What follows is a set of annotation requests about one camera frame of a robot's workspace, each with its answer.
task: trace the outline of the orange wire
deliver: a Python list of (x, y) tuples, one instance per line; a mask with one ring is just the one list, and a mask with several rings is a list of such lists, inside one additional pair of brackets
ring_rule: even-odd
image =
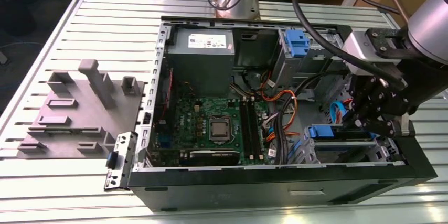
[(338, 116), (337, 116), (337, 122), (335, 123), (341, 123), (341, 120), (342, 120), (342, 111), (338, 111)]
[(354, 100), (354, 99), (353, 99), (353, 98), (350, 98), (350, 99), (347, 99), (346, 101), (343, 101), (343, 103), (345, 103), (345, 104), (349, 104), (349, 103), (351, 103), (351, 102), (353, 102), (353, 100)]
[(262, 97), (263, 97), (263, 99), (265, 99), (266, 101), (269, 101), (269, 102), (275, 102), (277, 100), (279, 100), (279, 98), (281, 98), (286, 93), (290, 93), (290, 94), (291, 94), (293, 99), (294, 99), (294, 107), (295, 107), (295, 111), (294, 111), (294, 113), (293, 113), (290, 122), (289, 122), (287, 125), (285, 126), (285, 130), (287, 130), (287, 129), (291, 127), (293, 123), (294, 123), (294, 120), (295, 120), (295, 117), (297, 117), (297, 112), (298, 112), (298, 109), (299, 109), (298, 99), (297, 99), (297, 94), (294, 93), (293, 90), (287, 89), (287, 90), (281, 91), (273, 98), (265, 96), (265, 90), (263, 90), (263, 88), (265, 88), (265, 86), (266, 86), (266, 84), (267, 84), (267, 82), (269, 82), (269, 80), (270, 80), (270, 78), (271, 78), (271, 74), (273, 74), (273, 72), (270, 71), (269, 78), (267, 78), (267, 80), (265, 81), (265, 83), (263, 83), (263, 85), (262, 85), (262, 87), (261, 87), (261, 89), (262, 89)]
[[(286, 135), (287, 136), (299, 136), (301, 133), (299, 132), (287, 131)], [(267, 142), (271, 142), (275, 139), (275, 133), (273, 132), (266, 139), (267, 139)]]

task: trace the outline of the green circuit board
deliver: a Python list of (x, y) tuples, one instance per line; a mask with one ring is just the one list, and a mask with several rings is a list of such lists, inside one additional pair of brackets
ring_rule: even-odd
[[(175, 109), (175, 130), (173, 133), (173, 146), (174, 150), (229, 150), (239, 151), (241, 165), (261, 165), (265, 164), (266, 154), (263, 149), (262, 132), (261, 146), (262, 156), (247, 158), (245, 155), (245, 140), (242, 129), (242, 115), (241, 115), (241, 99), (223, 99), (223, 98), (186, 98), (179, 99)], [(265, 102), (255, 102), (257, 110), (257, 124), (261, 125), (262, 116), (267, 112), (267, 105)], [(226, 119), (230, 122), (231, 138), (219, 144), (211, 141), (211, 122), (215, 118)], [(163, 155), (177, 155), (167, 150)], [(163, 158), (170, 162), (173, 157)]]

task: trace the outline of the motherboard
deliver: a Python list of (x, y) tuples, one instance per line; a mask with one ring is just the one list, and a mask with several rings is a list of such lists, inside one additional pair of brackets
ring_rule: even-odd
[(157, 136), (162, 166), (266, 164), (261, 131), (266, 107), (254, 97), (179, 99), (174, 130)]

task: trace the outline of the aluminum extrusion table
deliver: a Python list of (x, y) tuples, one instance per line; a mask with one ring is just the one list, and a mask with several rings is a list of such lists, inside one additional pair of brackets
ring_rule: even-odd
[[(394, 27), (373, 8), (303, 5), (313, 23), (355, 30)], [(262, 19), (295, 21), (290, 3), (261, 2)], [(161, 16), (213, 17), (207, 0), (73, 0), (37, 62), (0, 117), (0, 156), (15, 156), (50, 87), (53, 71), (77, 73), (83, 58), (101, 62), (111, 79), (153, 75)], [(133, 192), (103, 192), (105, 159), (0, 161), (0, 222), (154, 220), (151, 223), (435, 223), (448, 222), (448, 102), (435, 97), (413, 116), (418, 140), (439, 178), (338, 207), (239, 209), (154, 215)]]

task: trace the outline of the metal bracket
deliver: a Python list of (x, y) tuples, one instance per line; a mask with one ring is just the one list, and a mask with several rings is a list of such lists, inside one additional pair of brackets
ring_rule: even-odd
[(138, 134), (135, 132), (126, 132), (118, 136), (114, 152), (110, 153), (107, 159), (110, 171), (107, 172), (105, 191), (130, 191), (129, 180), (134, 163), (137, 140)]
[(415, 59), (421, 55), (409, 48), (401, 48), (403, 38), (407, 36), (407, 30), (389, 28), (370, 28), (366, 32), (367, 37), (375, 48), (377, 55), (385, 59)]

